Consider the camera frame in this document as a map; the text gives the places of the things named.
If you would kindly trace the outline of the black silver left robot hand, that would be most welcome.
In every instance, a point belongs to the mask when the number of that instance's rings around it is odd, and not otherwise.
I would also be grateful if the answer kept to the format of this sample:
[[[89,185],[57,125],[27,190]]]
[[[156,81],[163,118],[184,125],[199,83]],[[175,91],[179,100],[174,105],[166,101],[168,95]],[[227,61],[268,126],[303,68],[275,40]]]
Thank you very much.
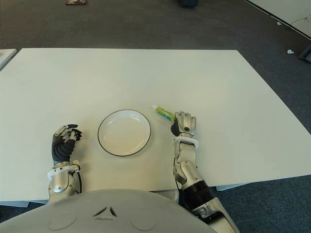
[[[70,161],[76,141],[79,141],[82,137],[82,132],[77,127],[76,124],[64,125],[53,134],[52,159],[54,165]]]

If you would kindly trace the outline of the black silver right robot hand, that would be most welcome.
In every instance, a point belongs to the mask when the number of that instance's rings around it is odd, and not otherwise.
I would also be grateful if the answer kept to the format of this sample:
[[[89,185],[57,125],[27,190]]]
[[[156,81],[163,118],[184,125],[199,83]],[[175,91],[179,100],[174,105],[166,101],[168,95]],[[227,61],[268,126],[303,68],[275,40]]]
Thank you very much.
[[[196,132],[196,117],[183,111],[175,113],[175,120],[171,126],[175,136],[194,137]]]

